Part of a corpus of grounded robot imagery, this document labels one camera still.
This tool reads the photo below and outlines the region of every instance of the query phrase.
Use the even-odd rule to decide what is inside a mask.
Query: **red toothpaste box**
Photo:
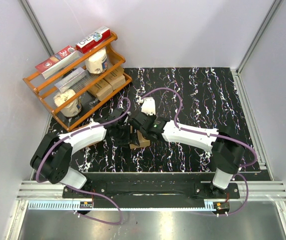
[[[102,26],[101,28],[97,29],[85,39],[81,40],[79,43],[76,44],[76,49],[83,54],[87,53],[90,49],[97,46],[103,40],[108,38],[111,35],[111,31],[108,27]]]
[[[77,58],[79,58],[79,53],[69,45],[46,61],[38,64],[35,68],[44,76],[44,78],[47,79],[60,69],[75,61]]]

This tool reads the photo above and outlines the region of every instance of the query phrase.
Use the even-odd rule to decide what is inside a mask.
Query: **small brown box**
[[[108,74],[106,77],[104,77],[104,80],[112,86],[113,90],[115,90],[124,85],[126,82],[123,73],[124,69],[121,66],[119,66],[110,74]]]
[[[112,86],[110,86],[104,79],[93,85],[88,91],[97,97],[99,101],[104,100],[109,94],[113,92]]]
[[[144,147],[148,147],[151,145],[151,141],[145,139],[140,131],[137,131],[137,137],[139,141],[139,146],[134,145],[134,144],[129,144],[130,149],[144,148]]]

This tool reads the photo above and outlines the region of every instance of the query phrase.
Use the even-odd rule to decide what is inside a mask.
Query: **cable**
[[[159,87],[157,89],[154,89],[150,92],[148,92],[147,94],[145,94],[144,96],[142,96],[141,98],[145,98],[147,97],[148,95],[152,94],[153,92],[155,91],[158,91],[158,90],[166,90],[166,91],[171,91],[173,93],[175,93],[178,98],[179,98],[179,107],[178,107],[178,110],[177,110],[177,113],[174,117],[174,124],[177,128],[183,130],[183,131],[187,131],[187,132],[190,132],[190,133],[194,133],[194,134],[201,134],[201,135],[206,135],[207,136],[207,133],[204,133],[204,132],[201,132],[201,131],[196,131],[196,130],[192,130],[192,129],[187,129],[187,128],[184,128],[184,127],[179,127],[178,123],[177,123],[177,117],[178,117],[178,114],[180,113],[181,109],[182,109],[182,106],[183,106],[183,102],[182,102],[182,97],[178,94],[178,92],[176,92],[175,90],[173,89],[170,89],[170,88],[167,88],[167,87]],[[250,150],[252,152],[252,154],[254,155],[254,160],[250,163],[246,163],[246,164],[242,164],[240,165],[239,167],[248,167],[248,166],[251,166],[253,165],[254,163],[257,162],[257,154],[256,152],[254,151],[253,148],[251,148],[249,145],[237,140],[237,139],[234,139],[234,138],[231,138],[231,137],[228,137],[228,136],[223,136],[223,135],[220,135],[220,134],[210,134],[209,135],[210,137],[218,137],[218,138],[221,138],[221,139],[226,139],[226,140],[229,140],[229,141],[232,141],[232,142],[235,142],[239,145],[242,145],[243,147],[247,148],[248,150]]]
[[[112,124],[112,123],[118,121],[119,119],[121,119],[122,117],[124,117],[124,116],[128,113],[128,111],[129,111],[129,109],[130,109],[130,107],[131,107],[131,101],[130,101],[127,97],[123,97],[123,98],[121,98],[121,99],[119,100],[119,102],[118,102],[117,105],[119,106],[119,103],[121,103],[123,100],[126,100],[126,101],[128,102],[128,106],[127,106],[127,109],[125,110],[125,112],[124,112],[122,115],[120,115],[119,117],[117,117],[117,118],[115,118],[115,119],[113,119],[113,120],[111,120],[111,121],[102,123],[102,124],[98,124],[98,125],[95,125],[95,126],[90,126],[90,127],[81,128],[81,129],[75,131],[74,133],[72,133],[70,136],[66,136],[66,137],[60,139],[59,141],[57,141],[54,145],[52,145],[52,147],[47,151],[47,153],[45,154],[45,156],[44,156],[44,158],[42,159],[41,163],[39,164],[39,167],[38,167],[37,172],[36,172],[36,181],[37,181],[38,183],[40,183],[40,180],[39,180],[40,172],[41,172],[41,170],[42,170],[42,168],[43,168],[43,166],[44,166],[44,164],[45,164],[47,158],[49,157],[49,155],[54,151],[55,147],[57,147],[60,143],[62,143],[62,142],[65,141],[66,139],[68,139],[68,138],[70,138],[70,137],[72,137],[72,136],[75,136],[76,134],[79,134],[79,133],[81,133],[81,132],[83,132],[83,131],[86,131],[86,130],[88,130],[88,129],[98,128],[98,127],[101,127],[101,126],[105,126],[105,125],[107,125],[107,124]],[[83,216],[83,217],[85,217],[85,218],[87,218],[87,219],[95,220],[95,221],[98,221],[98,222],[100,222],[100,223],[110,224],[110,225],[119,225],[119,224],[122,223],[122,221],[123,221],[123,214],[122,214],[120,208],[117,206],[117,204],[116,204],[113,200],[111,200],[109,197],[107,197],[107,196],[105,196],[105,195],[102,195],[102,194],[100,194],[100,193],[96,193],[96,192],[80,190],[80,189],[74,188],[74,187],[69,186],[69,185],[67,185],[67,187],[69,187],[70,189],[72,189],[72,190],[74,190],[74,191],[80,192],[80,193],[90,194],[90,195],[96,195],[96,196],[100,196],[100,197],[103,197],[103,198],[107,199],[108,201],[110,201],[110,202],[117,208],[117,210],[118,210],[118,212],[119,212],[119,214],[120,214],[120,220],[119,220],[118,222],[108,222],[108,221],[104,221],[104,220],[100,220],[100,219],[93,218],[93,217],[91,217],[91,216],[86,216],[86,215],[83,215],[83,214],[80,214],[80,213],[79,213],[79,216]]]
[[[119,221],[118,222],[104,221],[104,220],[100,220],[100,219],[97,219],[97,218],[94,218],[94,217],[91,217],[91,216],[86,216],[86,215],[81,214],[81,213],[78,213],[78,216],[82,216],[84,218],[91,219],[91,220],[94,220],[94,221],[98,221],[98,222],[103,223],[103,224],[109,224],[109,225],[119,225],[119,224],[122,223],[122,221],[123,221],[123,213],[120,210],[119,206],[113,200],[111,200],[109,197],[107,197],[105,195],[102,195],[100,193],[92,192],[92,191],[80,190],[80,189],[74,188],[74,187],[69,186],[69,185],[66,185],[66,186],[69,187],[70,189],[74,190],[74,191],[77,191],[77,192],[80,192],[80,193],[83,193],[83,194],[96,195],[96,196],[99,196],[99,197],[107,199],[108,201],[110,201],[117,208],[117,210],[119,212]]]
[[[247,200],[248,200],[248,184],[247,184],[247,181],[246,181],[246,178],[240,174],[240,173],[237,173],[236,174],[237,176],[240,176],[243,180],[244,180],[244,183],[245,183],[245,186],[246,186],[246,196],[245,196],[245,200],[242,204],[242,206],[238,209],[238,210],[235,210],[233,212],[230,212],[228,215],[225,215],[225,214],[221,214],[219,215],[220,217],[227,217],[227,216],[230,216],[230,215],[234,215],[234,214],[237,214],[239,213],[244,207],[245,205],[247,204]],[[201,212],[191,212],[192,214],[195,214],[195,215],[199,215],[199,216],[206,216],[206,217],[217,217],[217,215],[213,215],[213,214],[204,214],[204,213],[201,213]]]

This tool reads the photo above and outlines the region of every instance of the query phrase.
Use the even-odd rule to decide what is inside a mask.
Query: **gray wall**
[[[273,0],[29,0],[55,52],[102,25],[126,67],[238,66]]]
[[[46,58],[18,1],[0,0],[0,239],[48,117],[22,78]]]
[[[286,188],[286,0],[241,76],[273,174]]]

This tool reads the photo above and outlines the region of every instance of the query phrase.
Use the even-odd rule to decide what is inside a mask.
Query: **spice rack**
[[[104,100],[98,102],[96,105],[87,104],[88,101],[90,101],[90,95],[88,94],[87,90],[125,62],[125,58],[115,52],[111,46],[111,42],[115,40],[117,40],[117,35],[114,32],[111,32],[111,36],[107,38],[104,42],[100,43],[94,49],[90,50],[78,60],[74,61],[73,63],[60,70],[58,73],[51,76],[45,81],[38,71],[30,75],[29,77],[23,78],[24,82],[33,91],[33,93],[37,96],[37,98],[41,101],[45,108],[53,115],[53,118],[68,132],[72,131],[80,123],[85,121],[98,108],[100,108],[104,103],[106,103],[109,99],[111,99],[115,94],[117,94],[121,89],[123,89],[132,81],[132,78],[129,75],[123,73],[126,81],[125,84],[114,90]],[[100,75],[94,75],[90,73],[87,74],[86,77],[80,80],[80,82],[72,86],[72,89],[75,91],[76,94],[70,99],[68,99],[68,101],[57,107],[54,103],[53,96],[57,94],[58,89],[54,86],[54,84],[59,81],[64,74],[68,73],[73,68],[82,67],[83,69],[86,69],[86,66],[83,63],[84,60],[86,60],[102,48],[106,48],[107,52],[107,70]],[[79,98],[82,104],[82,110],[80,114],[75,117],[65,117],[61,113],[61,110],[68,104],[70,104],[72,101],[74,101],[76,98]]]

